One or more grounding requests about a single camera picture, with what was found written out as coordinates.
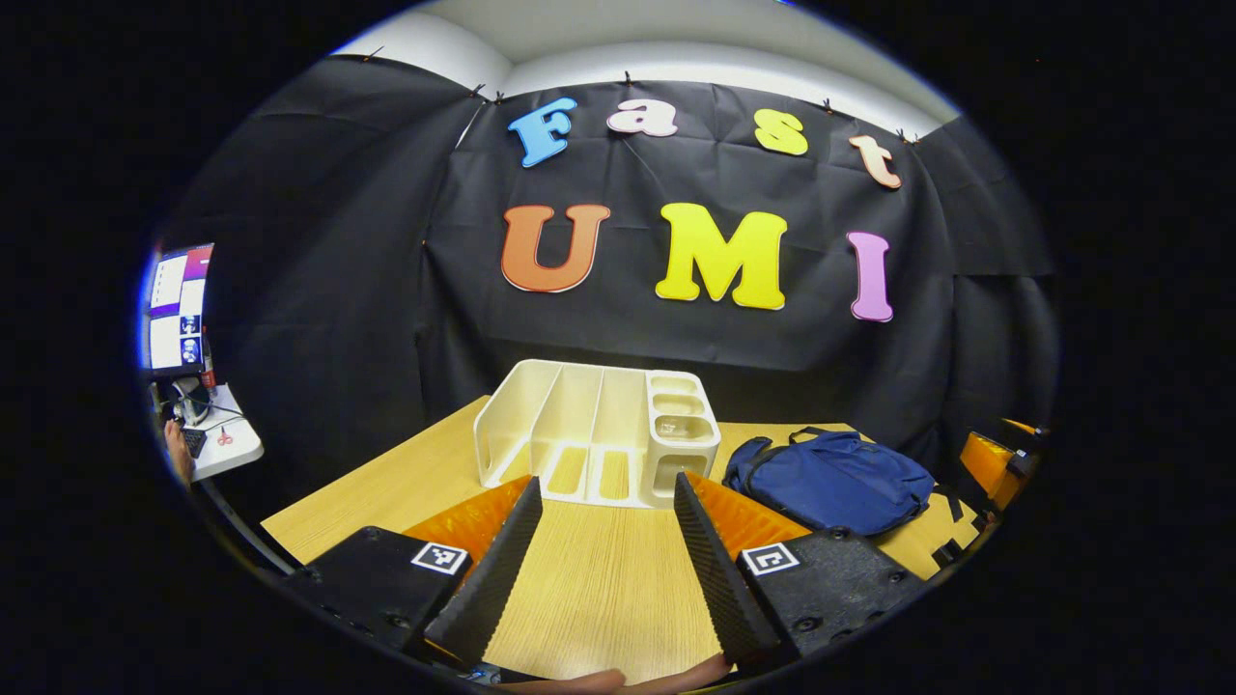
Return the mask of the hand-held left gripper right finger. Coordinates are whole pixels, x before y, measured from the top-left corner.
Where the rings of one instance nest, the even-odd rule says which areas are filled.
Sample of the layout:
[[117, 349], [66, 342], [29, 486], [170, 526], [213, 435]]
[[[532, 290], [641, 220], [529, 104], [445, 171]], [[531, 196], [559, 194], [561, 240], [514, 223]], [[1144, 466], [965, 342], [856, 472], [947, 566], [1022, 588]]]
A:
[[677, 474], [674, 511], [716, 638], [742, 672], [839, 650], [928, 589], [852, 529], [810, 532], [693, 472]]

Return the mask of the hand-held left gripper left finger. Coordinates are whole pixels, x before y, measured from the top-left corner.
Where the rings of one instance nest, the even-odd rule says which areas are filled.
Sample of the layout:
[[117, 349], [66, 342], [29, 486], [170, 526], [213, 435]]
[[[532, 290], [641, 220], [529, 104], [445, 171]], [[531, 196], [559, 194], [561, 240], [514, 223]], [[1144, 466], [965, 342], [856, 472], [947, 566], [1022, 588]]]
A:
[[366, 526], [284, 580], [290, 597], [386, 650], [483, 660], [543, 518], [525, 475], [396, 533]]

